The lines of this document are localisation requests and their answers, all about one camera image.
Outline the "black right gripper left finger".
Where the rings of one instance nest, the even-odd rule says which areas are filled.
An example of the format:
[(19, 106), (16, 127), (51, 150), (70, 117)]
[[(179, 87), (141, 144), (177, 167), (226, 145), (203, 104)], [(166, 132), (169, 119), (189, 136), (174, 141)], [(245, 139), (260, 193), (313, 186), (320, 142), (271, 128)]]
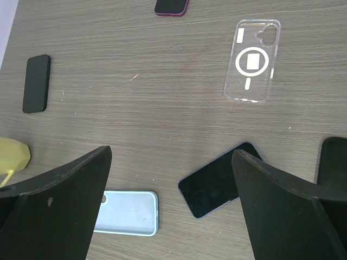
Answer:
[(1, 188), (1, 259), (85, 259), (111, 162), (101, 146)]

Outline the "clear magsafe phone case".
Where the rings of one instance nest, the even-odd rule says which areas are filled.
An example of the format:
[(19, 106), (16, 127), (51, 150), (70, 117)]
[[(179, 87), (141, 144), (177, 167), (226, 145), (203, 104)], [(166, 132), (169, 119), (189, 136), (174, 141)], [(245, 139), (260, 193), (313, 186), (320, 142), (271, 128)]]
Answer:
[(269, 98), (280, 39), (277, 19), (243, 19), (235, 29), (224, 95), (234, 102)]

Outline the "black phone blue frame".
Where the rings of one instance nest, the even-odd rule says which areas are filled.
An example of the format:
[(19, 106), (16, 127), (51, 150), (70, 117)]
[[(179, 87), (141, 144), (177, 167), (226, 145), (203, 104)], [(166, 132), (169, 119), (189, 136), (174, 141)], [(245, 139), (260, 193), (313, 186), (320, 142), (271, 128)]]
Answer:
[(236, 150), (261, 159), (252, 143), (243, 142), (178, 183), (178, 189), (195, 218), (203, 218), (239, 197), (232, 167), (232, 155)]

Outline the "light blue phone case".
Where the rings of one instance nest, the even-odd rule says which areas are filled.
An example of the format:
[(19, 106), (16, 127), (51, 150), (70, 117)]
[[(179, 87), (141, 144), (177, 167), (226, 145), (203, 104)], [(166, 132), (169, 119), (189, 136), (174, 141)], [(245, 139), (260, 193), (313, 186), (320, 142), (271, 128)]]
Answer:
[(152, 191), (105, 191), (94, 232), (155, 235), (159, 228), (158, 196)]

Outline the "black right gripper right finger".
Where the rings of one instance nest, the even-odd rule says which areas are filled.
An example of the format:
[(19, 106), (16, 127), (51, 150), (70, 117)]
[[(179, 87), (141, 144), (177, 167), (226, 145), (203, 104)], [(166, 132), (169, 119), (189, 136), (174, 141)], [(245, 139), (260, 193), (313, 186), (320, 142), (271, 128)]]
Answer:
[(237, 150), (234, 177), (255, 259), (346, 259), (346, 192)]

